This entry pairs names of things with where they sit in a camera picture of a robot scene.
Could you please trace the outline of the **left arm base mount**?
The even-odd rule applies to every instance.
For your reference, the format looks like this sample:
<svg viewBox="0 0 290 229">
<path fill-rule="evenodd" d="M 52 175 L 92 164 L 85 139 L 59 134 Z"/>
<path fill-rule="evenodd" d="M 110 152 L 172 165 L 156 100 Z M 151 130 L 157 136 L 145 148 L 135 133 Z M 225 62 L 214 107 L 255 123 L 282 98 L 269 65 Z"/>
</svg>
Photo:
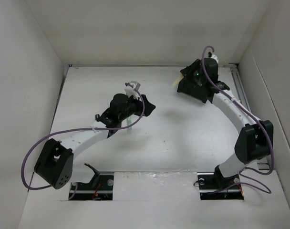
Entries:
<svg viewBox="0 0 290 229">
<path fill-rule="evenodd" d="M 99 172 L 90 164 L 85 163 L 92 172 L 91 179 L 73 182 L 70 186 L 70 201 L 111 201 L 113 200 L 114 172 Z"/>
</svg>

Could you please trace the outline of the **mint green pastel highlighter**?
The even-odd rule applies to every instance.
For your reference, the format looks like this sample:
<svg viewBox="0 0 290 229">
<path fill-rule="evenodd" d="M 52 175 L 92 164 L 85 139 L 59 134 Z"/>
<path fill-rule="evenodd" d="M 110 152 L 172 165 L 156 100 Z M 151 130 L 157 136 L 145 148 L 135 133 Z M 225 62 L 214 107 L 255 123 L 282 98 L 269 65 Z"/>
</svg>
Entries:
<svg viewBox="0 0 290 229">
<path fill-rule="evenodd" d="M 131 124 L 132 124 L 132 117 L 131 117 L 131 116 L 127 118 L 127 120 L 126 120 L 126 124 L 127 124 L 127 126 L 129 126 L 129 127 L 127 128 L 127 133 L 129 134 L 129 133 L 131 133 L 131 131 L 132 131 L 132 127 L 131 127 Z"/>
</svg>

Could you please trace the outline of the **yellow pastel highlighter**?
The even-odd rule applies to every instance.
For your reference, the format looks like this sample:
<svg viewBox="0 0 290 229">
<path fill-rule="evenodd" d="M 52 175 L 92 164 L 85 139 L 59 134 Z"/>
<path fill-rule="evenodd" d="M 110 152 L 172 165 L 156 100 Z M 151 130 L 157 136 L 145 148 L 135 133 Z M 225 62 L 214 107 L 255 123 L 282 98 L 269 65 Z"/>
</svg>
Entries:
<svg viewBox="0 0 290 229">
<path fill-rule="evenodd" d="M 174 81 L 173 87 L 176 87 L 183 78 L 184 78 L 184 76 L 182 74 L 180 74 L 179 77 Z"/>
</svg>

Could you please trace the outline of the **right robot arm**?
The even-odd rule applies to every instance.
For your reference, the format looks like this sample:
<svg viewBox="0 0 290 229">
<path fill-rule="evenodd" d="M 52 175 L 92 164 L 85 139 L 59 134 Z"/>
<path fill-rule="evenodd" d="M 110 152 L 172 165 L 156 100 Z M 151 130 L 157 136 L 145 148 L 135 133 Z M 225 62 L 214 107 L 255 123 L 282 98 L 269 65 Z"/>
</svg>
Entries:
<svg viewBox="0 0 290 229">
<path fill-rule="evenodd" d="M 218 79 L 218 63 L 213 58 L 197 59 L 180 71 L 177 92 L 192 96 L 203 103 L 210 102 L 220 109 L 238 132 L 234 153 L 216 166 L 214 185 L 223 188 L 230 177 L 248 164 L 269 156 L 273 151 L 273 124 L 250 113 L 233 95 L 230 87 Z"/>
</svg>

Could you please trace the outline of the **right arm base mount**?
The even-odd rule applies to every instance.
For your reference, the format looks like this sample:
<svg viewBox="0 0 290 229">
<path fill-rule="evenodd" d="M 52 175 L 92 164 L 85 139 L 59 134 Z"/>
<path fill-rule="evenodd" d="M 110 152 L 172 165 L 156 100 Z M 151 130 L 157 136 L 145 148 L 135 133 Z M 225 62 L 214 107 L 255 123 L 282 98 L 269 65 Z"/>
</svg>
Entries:
<svg viewBox="0 0 290 229">
<path fill-rule="evenodd" d="M 244 200 L 238 174 L 224 178 L 217 168 L 214 172 L 197 172 L 194 186 L 199 188 L 201 200 Z"/>
</svg>

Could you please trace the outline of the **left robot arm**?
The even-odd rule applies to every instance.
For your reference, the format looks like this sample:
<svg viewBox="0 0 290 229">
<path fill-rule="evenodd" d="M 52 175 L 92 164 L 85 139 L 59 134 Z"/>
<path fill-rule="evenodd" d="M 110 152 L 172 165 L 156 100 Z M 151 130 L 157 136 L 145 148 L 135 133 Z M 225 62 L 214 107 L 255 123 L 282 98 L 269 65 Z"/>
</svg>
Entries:
<svg viewBox="0 0 290 229">
<path fill-rule="evenodd" d="M 95 122 L 89 130 L 82 130 L 62 141 L 49 139 L 34 166 L 35 173 L 54 189 L 62 188 L 72 177 L 73 161 L 79 154 L 123 129 L 123 120 L 132 115 L 147 117 L 155 108 L 144 94 L 140 99 L 116 94 L 109 107 L 101 115 L 96 115 Z"/>
</svg>

